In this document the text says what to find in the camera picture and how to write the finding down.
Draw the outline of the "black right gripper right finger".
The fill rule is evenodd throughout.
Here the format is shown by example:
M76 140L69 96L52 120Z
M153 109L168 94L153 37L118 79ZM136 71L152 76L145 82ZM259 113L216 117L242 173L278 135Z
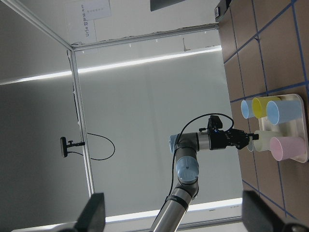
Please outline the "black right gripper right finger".
M255 191L243 191L242 222L249 232L290 231L290 226L284 223Z

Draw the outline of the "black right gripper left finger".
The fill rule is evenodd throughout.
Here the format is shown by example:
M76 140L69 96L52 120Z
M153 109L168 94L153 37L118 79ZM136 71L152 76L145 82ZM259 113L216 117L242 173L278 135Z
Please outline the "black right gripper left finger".
M106 224L104 193L94 193L77 219L75 232L103 232Z

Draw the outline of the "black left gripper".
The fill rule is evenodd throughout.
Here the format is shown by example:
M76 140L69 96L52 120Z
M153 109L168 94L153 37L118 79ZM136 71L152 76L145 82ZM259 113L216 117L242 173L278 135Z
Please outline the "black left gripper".
M249 144L249 137L252 140L258 140L259 134L247 134L237 129L212 130L209 133L210 150L226 149L227 146L234 146L241 150Z

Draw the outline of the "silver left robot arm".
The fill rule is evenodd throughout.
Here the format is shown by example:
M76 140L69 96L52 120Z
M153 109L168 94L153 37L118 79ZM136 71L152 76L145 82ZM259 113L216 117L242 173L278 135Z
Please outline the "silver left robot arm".
M229 131L208 129L206 132L171 136L178 183L166 198L150 231L175 232L177 230L189 204L198 194L198 151L225 149L227 146L234 146L241 150L249 144L250 140L258 139L258 134L245 133L237 129Z

